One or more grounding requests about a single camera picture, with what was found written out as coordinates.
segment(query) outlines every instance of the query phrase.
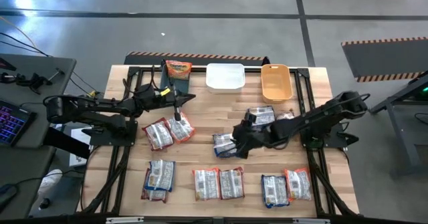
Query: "gray table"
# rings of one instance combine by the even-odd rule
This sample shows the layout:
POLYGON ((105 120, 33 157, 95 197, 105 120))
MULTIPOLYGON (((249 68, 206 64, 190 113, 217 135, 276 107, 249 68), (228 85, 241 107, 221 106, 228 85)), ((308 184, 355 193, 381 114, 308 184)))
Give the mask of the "gray table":
MULTIPOLYGON (((19 73, 25 75, 27 78, 31 78, 33 73, 37 73, 40 76, 49 78, 56 73, 56 68, 65 72, 62 76, 56 76, 52 80, 53 84, 51 86, 44 85, 40 87, 40 95, 32 92, 28 87, 17 86, 16 84, 0 84, 0 99, 16 105, 25 102, 41 102, 47 96, 63 94, 74 66, 76 66, 75 60, 66 58, 13 54, 0 54, 0 58, 3 58, 17 68, 15 72, 0 69, 0 73, 7 72, 10 75, 19 73)), ((27 104, 23 108, 37 113, 37 116, 15 146, 37 148, 43 144, 43 139, 49 127, 49 122, 46 120, 46 108, 42 104, 27 104)))
MULTIPOLYGON (((40 95, 32 92, 28 87, 0 84, 0 99, 17 105, 24 102, 42 102, 47 96, 63 94, 76 65, 75 60, 65 58, 12 54, 0 54, 0 58, 17 68, 15 72, 0 69, 0 73, 7 72, 10 75, 19 73, 27 78, 30 78, 33 73, 37 73, 48 78, 56 73, 56 68, 65 72, 64 75, 52 80, 53 85, 40 87, 40 95)), ((25 179, 44 177, 55 153, 54 147, 42 146, 49 128, 45 106, 28 104, 24 108, 37 113, 37 116, 14 147, 0 147, 0 186, 25 179)), ((18 194, 0 213, 0 219, 26 218, 35 201, 40 182, 41 180, 34 180, 19 184, 18 194)))

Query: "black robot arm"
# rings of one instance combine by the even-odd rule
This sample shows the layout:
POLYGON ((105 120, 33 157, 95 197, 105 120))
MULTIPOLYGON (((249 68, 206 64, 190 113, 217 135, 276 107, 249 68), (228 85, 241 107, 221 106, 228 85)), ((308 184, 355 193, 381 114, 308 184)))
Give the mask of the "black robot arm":
POLYGON ((195 96, 181 93, 174 86, 159 92, 145 84, 137 88, 133 97, 124 100, 65 95, 47 97, 43 103, 51 123, 81 122, 106 128, 113 136, 123 136, 127 133, 125 117, 138 118, 144 111, 174 107, 175 119, 180 120, 179 108, 195 96), (117 114, 106 116, 98 112, 117 114))
POLYGON ((247 158, 253 148, 279 148, 302 130, 310 130, 311 138, 323 139, 331 128, 344 118, 360 118, 367 111, 367 105, 358 92, 343 92, 324 105, 291 120, 276 120, 263 130, 252 130, 256 116, 247 113, 241 124, 233 127, 233 139, 236 143, 236 155, 247 158))

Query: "floor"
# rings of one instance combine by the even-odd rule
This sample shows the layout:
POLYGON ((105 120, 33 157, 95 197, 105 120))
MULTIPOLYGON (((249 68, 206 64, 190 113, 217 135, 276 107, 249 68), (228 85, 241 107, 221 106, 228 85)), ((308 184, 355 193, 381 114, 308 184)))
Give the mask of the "floor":
MULTIPOLYGON (((267 55, 273 63, 326 67, 334 95, 370 92, 367 103, 373 106, 407 82, 356 83, 340 42, 428 36, 427 5, 428 0, 0 0, 0 15, 44 52, 77 59, 76 72, 100 91, 110 66, 122 64, 130 51, 267 55), (11 16, 14 9, 23 11, 11 16)), ((3 22, 0 31, 24 39, 3 22)), ((0 51, 30 54, 4 45, 0 51)), ((82 93, 72 84, 66 92, 82 93)), ((386 113, 354 120, 348 131, 360 137, 348 151, 360 212, 426 221, 428 177, 390 175, 401 155, 386 113)), ((66 157, 58 154, 56 163, 66 165, 66 157)), ((79 184, 63 180, 61 189, 71 194, 53 195, 52 207, 34 215, 72 213, 79 184)))

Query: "snack bag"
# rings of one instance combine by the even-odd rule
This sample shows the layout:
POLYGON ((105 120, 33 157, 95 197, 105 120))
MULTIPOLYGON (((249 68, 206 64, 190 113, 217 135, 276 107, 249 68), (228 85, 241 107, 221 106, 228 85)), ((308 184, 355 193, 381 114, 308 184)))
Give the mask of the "snack bag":
POLYGON ((290 110, 289 112, 278 114, 278 116, 276 116, 277 120, 283 120, 283 119, 291 120, 293 118, 294 118, 294 113, 292 112, 292 110, 290 110))
POLYGON ((215 156, 219 158, 235 156, 236 145, 231 139, 232 134, 213 134, 215 156))
POLYGON ((178 80, 189 80, 192 63, 167 60, 168 77, 178 80))
POLYGON ((152 160, 144 188, 150 191, 173 190, 175 161, 152 160))
POLYGON ((220 198, 219 169, 193 170, 195 199, 205 201, 220 198))
POLYGON ((267 208, 288 206, 286 177, 261 176, 263 202, 267 208))
POLYGON ((174 144, 174 140, 165 126, 165 119, 161 118, 155 123, 143 128, 148 141, 152 145, 152 150, 162 150, 174 144))
POLYGON ((245 197, 243 192, 243 169, 238 167, 230 171, 220 171, 221 199, 245 197))
POLYGON ((168 129, 171 131, 171 135, 177 144, 190 139, 190 137, 195 134, 195 128, 190 125, 189 120, 187 120, 185 114, 181 112, 180 115, 180 121, 176 121, 174 117, 167 121, 168 129))
POLYGON ((310 200, 310 182, 308 168, 297 169, 295 171, 285 170, 287 177, 288 197, 293 200, 310 200))
MULTIPOLYGON (((147 168, 146 171, 146 177, 144 178, 144 183, 147 182, 147 178, 150 174, 150 169, 147 168)), ((144 185, 142 187, 142 192, 141 192, 141 199, 147 199, 149 201, 162 201, 163 203, 167 202, 167 194, 168 192, 166 191, 150 191, 150 190, 146 190, 144 188, 144 185)))
POLYGON ((263 127, 275 121, 274 108, 272 106, 249 108, 247 112, 257 117, 252 126, 254 130, 261 130, 263 127))

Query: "floor mat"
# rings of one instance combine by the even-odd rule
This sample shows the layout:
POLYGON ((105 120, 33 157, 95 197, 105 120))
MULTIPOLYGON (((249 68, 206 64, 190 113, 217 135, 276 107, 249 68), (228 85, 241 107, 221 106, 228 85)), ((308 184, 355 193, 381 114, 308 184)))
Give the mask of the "floor mat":
POLYGON ((190 62, 195 66, 206 66, 211 63, 242 64, 244 66, 261 66, 266 57, 247 57, 235 55, 191 54, 191 53, 154 53, 132 51, 125 58, 125 65, 157 65, 162 60, 190 62))
POLYGON ((342 48, 357 82, 413 79, 428 70, 428 38, 345 41, 342 48))

